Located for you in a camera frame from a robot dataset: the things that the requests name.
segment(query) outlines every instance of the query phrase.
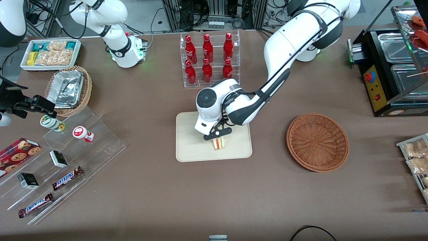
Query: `wicker basket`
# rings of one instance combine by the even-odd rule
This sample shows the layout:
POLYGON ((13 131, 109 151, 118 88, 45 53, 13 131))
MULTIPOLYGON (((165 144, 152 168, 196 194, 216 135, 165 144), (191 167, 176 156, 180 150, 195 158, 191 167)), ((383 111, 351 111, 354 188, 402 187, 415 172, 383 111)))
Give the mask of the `wicker basket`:
POLYGON ((338 169, 349 154, 344 130, 333 119, 317 113, 292 121, 287 130, 287 146, 298 163, 315 172, 338 169))
MULTIPOLYGON (((75 112, 80 112, 88 105, 89 99, 91 97, 91 90, 92 90, 92 80, 89 76, 88 72, 80 67, 80 66, 73 66, 68 67, 65 69, 60 70, 61 71, 72 71, 72 70, 79 70, 85 75, 85 79, 83 80, 83 87, 82 87, 82 93, 80 94, 80 103, 79 105, 74 109, 55 109, 55 111, 58 113, 59 116, 68 117, 72 115, 75 112)), ((45 90, 45 98, 48 96, 49 90, 51 88, 52 80, 54 77, 52 76, 51 80, 48 83, 48 87, 45 90)))

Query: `small black box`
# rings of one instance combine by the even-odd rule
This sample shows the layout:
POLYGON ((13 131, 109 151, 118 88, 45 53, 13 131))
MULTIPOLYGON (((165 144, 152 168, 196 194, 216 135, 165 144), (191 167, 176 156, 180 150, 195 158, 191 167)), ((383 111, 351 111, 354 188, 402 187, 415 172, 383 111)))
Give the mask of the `small black box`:
POLYGON ((64 155, 56 150, 53 150, 49 153, 51 155, 51 159, 53 161, 53 164, 60 168, 67 167, 67 161, 64 158, 64 155))
POLYGON ((35 189, 39 186, 36 177, 31 173, 22 172, 18 175, 18 179, 23 188, 35 189))

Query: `red bottle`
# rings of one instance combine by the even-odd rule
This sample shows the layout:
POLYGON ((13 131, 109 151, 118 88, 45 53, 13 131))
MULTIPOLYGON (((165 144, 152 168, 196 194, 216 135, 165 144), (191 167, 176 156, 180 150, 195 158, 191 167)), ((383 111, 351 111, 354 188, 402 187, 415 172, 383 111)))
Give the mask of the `red bottle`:
POLYGON ((184 69, 184 71, 186 72, 187 81, 189 82, 190 85, 195 85, 196 84, 195 69, 193 68, 190 60, 186 60, 185 64, 186 64, 186 68, 184 69))
POLYGON ((230 65, 230 59, 226 59, 226 61, 224 62, 225 64, 223 66, 223 78, 232 78, 233 68, 230 65))
POLYGON ((226 33, 226 41, 223 45, 223 59, 232 59, 233 57, 233 42, 232 42, 232 34, 226 33))
POLYGON ((192 43, 192 38, 190 37, 190 35, 186 35, 184 39, 186 40, 187 58, 191 60, 193 64, 196 64, 198 62, 198 58, 196 57, 196 48, 195 45, 192 43))
POLYGON ((204 72, 204 81, 206 83, 211 83, 213 77, 213 68, 211 67, 210 61, 207 58, 204 59, 204 66, 202 67, 202 72, 204 72))
POLYGON ((202 50, 204 51, 204 58, 207 58, 210 63, 214 61, 214 52, 213 52, 213 44, 210 41, 210 35, 204 34, 204 45, 202 46, 202 50))

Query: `red switch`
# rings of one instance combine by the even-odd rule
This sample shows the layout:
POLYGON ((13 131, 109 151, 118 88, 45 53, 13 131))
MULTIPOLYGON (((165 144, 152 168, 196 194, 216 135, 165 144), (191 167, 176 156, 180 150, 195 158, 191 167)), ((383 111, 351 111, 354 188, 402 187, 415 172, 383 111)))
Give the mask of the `red switch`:
POLYGON ((371 73, 368 73, 364 76, 364 80, 367 82, 370 82, 373 79, 373 75, 371 73))

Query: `table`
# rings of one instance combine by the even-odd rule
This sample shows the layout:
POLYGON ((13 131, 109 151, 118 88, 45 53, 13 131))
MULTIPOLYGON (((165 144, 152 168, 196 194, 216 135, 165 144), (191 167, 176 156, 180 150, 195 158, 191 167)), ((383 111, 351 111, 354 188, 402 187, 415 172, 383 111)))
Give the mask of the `table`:
MULTIPOLYGON (((82 39, 78 63, 92 77, 89 106, 128 147, 36 226, 0 208, 2 240, 289 240, 303 225, 318 225, 338 240, 426 240, 423 198, 395 143, 427 132, 425 117, 375 118, 357 68, 348 64, 342 38, 309 63, 296 61, 282 89, 250 123, 248 159, 180 163, 175 159, 175 117, 196 111, 199 90, 184 89, 179 34, 156 35, 147 61, 119 68, 101 38, 82 39), (336 171, 315 173, 285 146, 288 125, 318 112, 345 130, 350 153, 336 171)), ((267 79, 266 38, 241 31, 241 83, 247 91, 267 79)), ((22 71, 26 95, 43 93, 51 72, 22 71)), ((0 146, 19 137, 38 140, 47 129, 14 118, 0 129, 0 146)), ((295 240, 330 240, 306 230, 295 240)))

